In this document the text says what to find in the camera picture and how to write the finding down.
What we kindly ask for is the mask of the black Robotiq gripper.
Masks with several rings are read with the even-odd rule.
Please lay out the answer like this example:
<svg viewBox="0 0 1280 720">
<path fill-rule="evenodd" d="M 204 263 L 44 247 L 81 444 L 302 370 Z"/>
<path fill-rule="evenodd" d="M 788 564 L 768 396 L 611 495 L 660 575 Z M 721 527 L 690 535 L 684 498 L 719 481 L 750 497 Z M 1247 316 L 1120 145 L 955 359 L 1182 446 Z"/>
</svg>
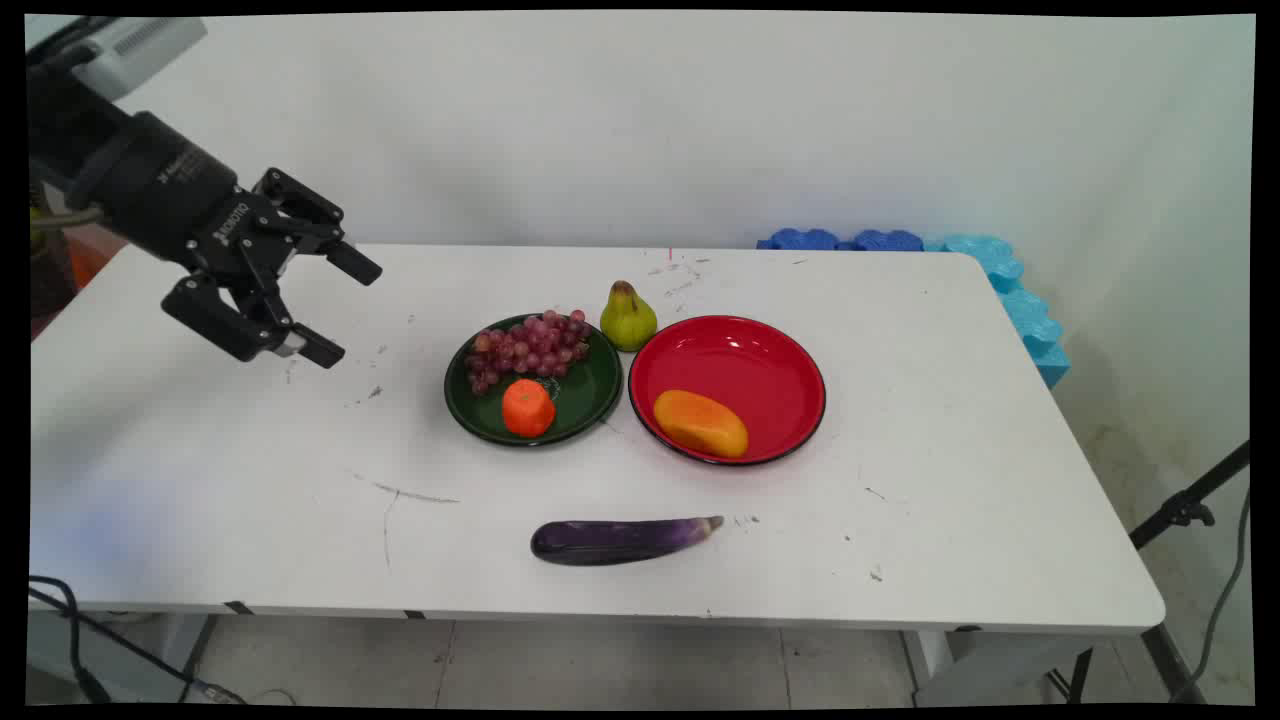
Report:
<svg viewBox="0 0 1280 720">
<path fill-rule="evenodd" d="M 246 190 L 229 167 L 146 111 L 67 114 L 67 159 L 68 209 L 97 208 L 108 227 L 155 258 L 246 288 L 228 304 L 214 278 L 193 274 L 163 300 L 165 314 L 242 363 L 270 352 L 328 369 L 346 356 L 269 295 L 289 250 L 325 258 L 364 286 L 381 275 L 346 238 L 338 205 L 275 167 Z M 244 249 L 260 229 L 276 238 Z"/>
</svg>

